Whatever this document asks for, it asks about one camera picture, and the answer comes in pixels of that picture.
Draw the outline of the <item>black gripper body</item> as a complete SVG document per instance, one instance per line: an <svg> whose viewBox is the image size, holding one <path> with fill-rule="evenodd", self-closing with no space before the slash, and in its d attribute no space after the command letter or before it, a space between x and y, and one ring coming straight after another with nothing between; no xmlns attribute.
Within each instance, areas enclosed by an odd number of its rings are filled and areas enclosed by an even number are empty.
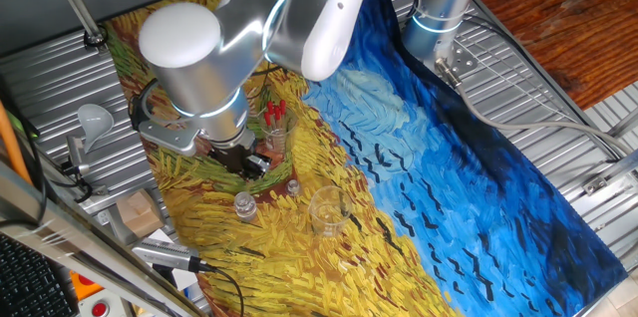
<svg viewBox="0 0 638 317"><path fill-rule="evenodd" d="M243 163L243 160L250 155L255 153L256 142L249 144L247 147L243 145L238 145L233 148L228 149L220 149L218 147L212 146L209 151L209 156L212 159L217 160L223 166L226 167L231 163Z"/></svg>

